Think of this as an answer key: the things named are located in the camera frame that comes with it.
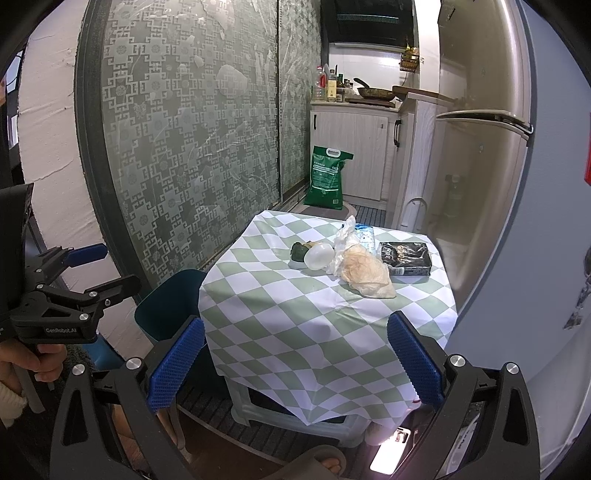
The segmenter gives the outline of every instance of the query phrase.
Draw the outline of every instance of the wok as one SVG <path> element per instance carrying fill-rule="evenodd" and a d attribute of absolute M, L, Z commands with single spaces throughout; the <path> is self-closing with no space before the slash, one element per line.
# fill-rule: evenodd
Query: wok
<path fill-rule="evenodd" d="M 357 91 L 363 98 L 367 98 L 369 100 L 385 100 L 389 102 L 393 100 L 396 94 L 392 90 L 386 90 L 383 88 L 371 88 L 367 83 L 363 80 L 354 78 L 354 81 L 360 83 L 365 88 L 358 88 Z"/>

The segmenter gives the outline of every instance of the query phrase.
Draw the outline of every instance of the patterned frosted glass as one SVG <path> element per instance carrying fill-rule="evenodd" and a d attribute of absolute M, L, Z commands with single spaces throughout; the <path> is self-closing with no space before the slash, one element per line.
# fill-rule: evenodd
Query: patterned frosted glass
<path fill-rule="evenodd" d="M 281 191 L 310 174 L 310 88 L 320 64 L 320 2 L 279 2 Z"/>
<path fill-rule="evenodd" d="M 277 61 L 275 1 L 113 1 L 105 140 L 152 286 L 205 265 L 280 201 Z"/>

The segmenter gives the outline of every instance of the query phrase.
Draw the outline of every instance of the cabinet handle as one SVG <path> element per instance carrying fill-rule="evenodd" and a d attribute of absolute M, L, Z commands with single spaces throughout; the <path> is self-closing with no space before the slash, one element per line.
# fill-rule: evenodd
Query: cabinet handle
<path fill-rule="evenodd" d="M 394 145 L 396 145 L 396 148 L 400 148 L 400 139 L 398 138 L 398 131 L 400 130 L 401 124 L 402 120 L 400 119 L 394 122 Z"/>

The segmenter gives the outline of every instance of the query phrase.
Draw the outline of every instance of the human hand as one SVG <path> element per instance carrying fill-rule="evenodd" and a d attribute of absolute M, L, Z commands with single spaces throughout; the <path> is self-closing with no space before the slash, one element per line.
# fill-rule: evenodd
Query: human hand
<path fill-rule="evenodd" d="M 31 370 L 38 382 L 53 382 L 63 370 L 67 357 L 66 347 L 58 344 L 37 345 L 37 356 L 21 342 L 10 339 L 0 343 L 0 382 L 17 395 L 22 393 L 22 386 L 14 371 L 14 365 Z"/>

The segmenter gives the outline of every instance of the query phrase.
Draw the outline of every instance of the blue textured gripper pad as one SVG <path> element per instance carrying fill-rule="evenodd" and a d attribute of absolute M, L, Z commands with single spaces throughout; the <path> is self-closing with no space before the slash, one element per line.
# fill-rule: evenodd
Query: blue textured gripper pad
<path fill-rule="evenodd" d="M 107 256 L 108 250 L 105 244 L 90 245 L 70 251 L 63 264 L 67 267 L 78 267 L 90 262 L 102 260 Z"/>
<path fill-rule="evenodd" d="M 153 412 L 172 404 L 204 343 L 205 325 L 194 317 L 150 377 L 147 403 Z"/>
<path fill-rule="evenodd" d="M 388 342 L 392 345 L 421 402 L 435 409 L 443 404 L 441 373 L 396 313 L 388 319 Z"/>

